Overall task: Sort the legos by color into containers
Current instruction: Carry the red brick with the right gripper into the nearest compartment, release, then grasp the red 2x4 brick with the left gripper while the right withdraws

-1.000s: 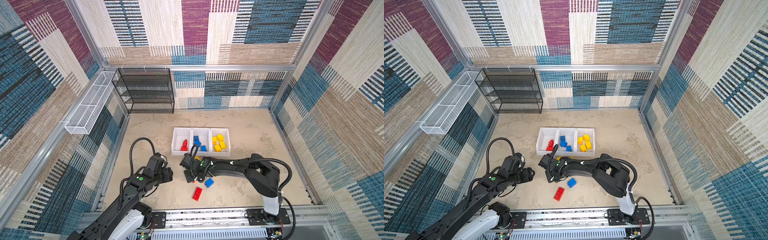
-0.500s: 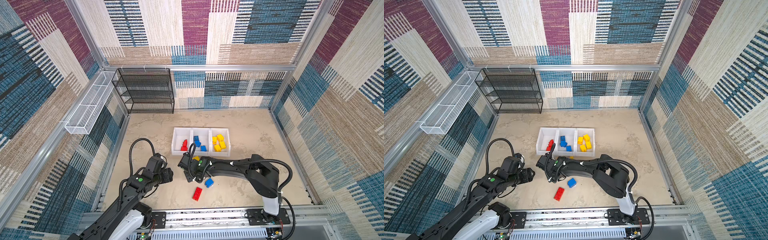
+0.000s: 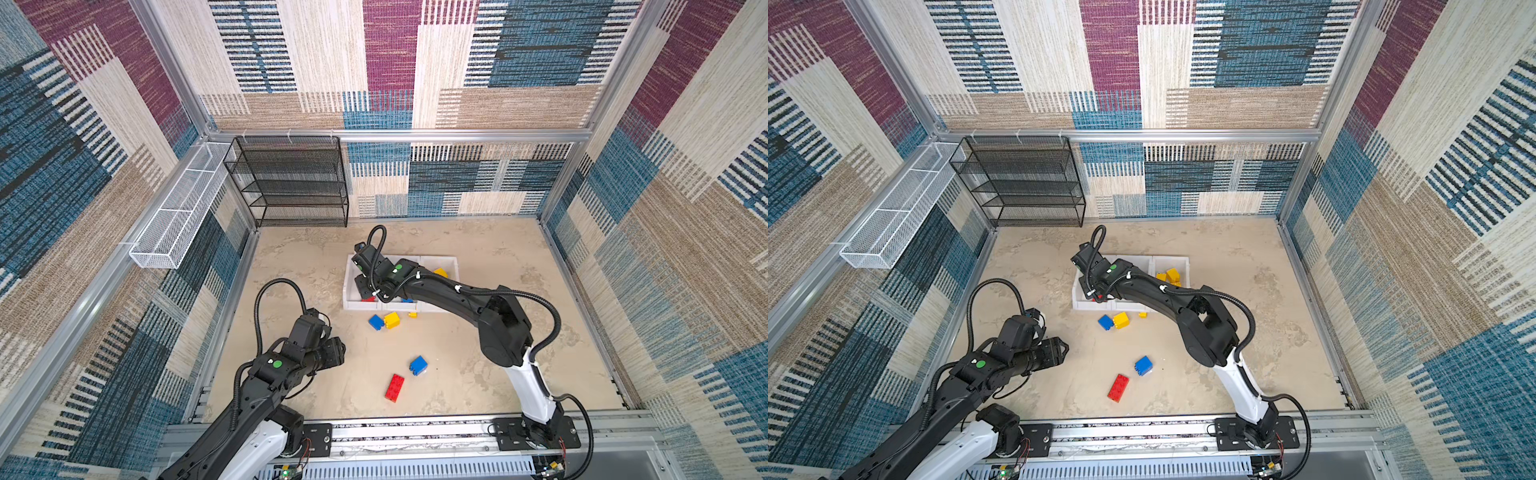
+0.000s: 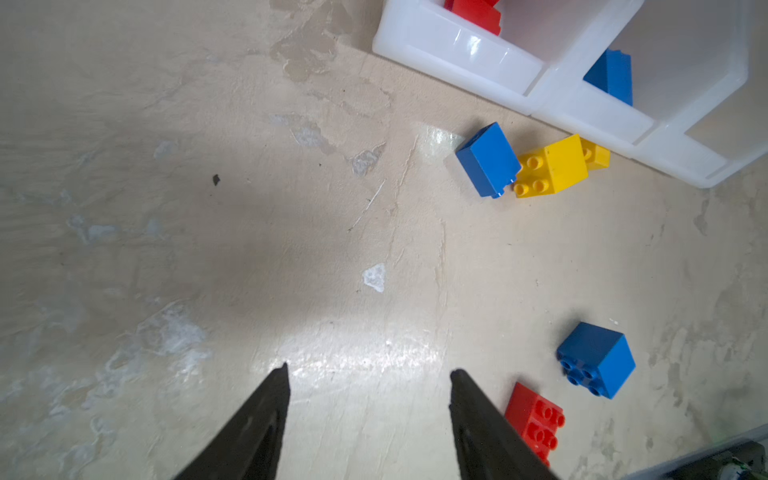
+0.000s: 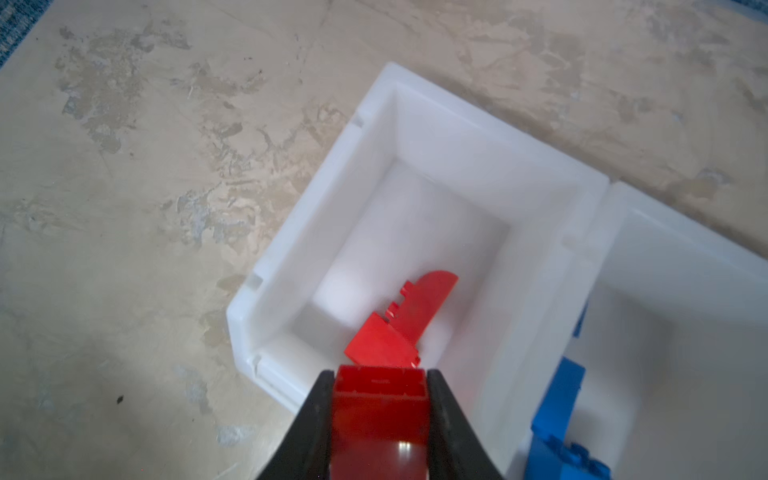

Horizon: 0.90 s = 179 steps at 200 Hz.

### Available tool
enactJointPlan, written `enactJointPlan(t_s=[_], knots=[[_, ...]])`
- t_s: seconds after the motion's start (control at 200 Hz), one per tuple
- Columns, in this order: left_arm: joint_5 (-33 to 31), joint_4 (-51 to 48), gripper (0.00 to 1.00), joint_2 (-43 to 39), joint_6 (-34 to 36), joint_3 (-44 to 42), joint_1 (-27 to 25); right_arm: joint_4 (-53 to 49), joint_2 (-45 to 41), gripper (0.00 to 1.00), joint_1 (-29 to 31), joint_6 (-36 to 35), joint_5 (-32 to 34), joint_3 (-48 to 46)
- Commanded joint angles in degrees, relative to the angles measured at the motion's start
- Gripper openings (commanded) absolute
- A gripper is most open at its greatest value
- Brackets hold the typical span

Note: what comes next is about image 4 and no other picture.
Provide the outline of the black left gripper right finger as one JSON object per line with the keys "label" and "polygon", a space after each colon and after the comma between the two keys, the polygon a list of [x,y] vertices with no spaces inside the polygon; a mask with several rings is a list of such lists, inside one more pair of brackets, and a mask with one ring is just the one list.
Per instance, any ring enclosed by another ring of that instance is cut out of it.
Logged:
{"label": "black left gripper right finger", "polygon": [[463,479],[553,479],[463,369],[450,374],[450,416],[460,476]]}

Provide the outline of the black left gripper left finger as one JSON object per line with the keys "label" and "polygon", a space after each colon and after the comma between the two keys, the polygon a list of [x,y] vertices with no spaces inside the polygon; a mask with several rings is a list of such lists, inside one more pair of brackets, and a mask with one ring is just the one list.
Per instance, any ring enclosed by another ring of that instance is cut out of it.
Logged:
{"label": "black left gripper left finger", "polygon": [[283,364],[255,389],[213,440],[175,478],[274,479],[290,400]]}

